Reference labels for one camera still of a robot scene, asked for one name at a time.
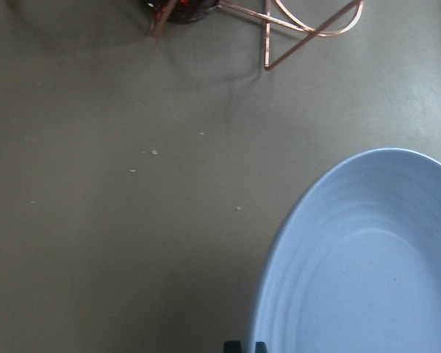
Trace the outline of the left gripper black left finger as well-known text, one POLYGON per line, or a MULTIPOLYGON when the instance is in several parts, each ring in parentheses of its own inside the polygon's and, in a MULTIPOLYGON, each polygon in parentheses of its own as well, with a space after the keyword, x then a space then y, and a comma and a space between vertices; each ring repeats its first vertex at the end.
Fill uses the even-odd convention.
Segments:
POLYGON ((228 340, 223 343, 223 353, 242 353, 242 343, 240 340, 228 340))

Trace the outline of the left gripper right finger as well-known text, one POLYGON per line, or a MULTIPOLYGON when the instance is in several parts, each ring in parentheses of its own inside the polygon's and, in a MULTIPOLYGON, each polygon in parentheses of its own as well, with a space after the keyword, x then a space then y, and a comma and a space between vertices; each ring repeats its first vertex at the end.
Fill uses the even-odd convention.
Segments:
POLYGON ((258 341, 255 343, 255 353, 268 353, 268 348, 265 342, 258 341))

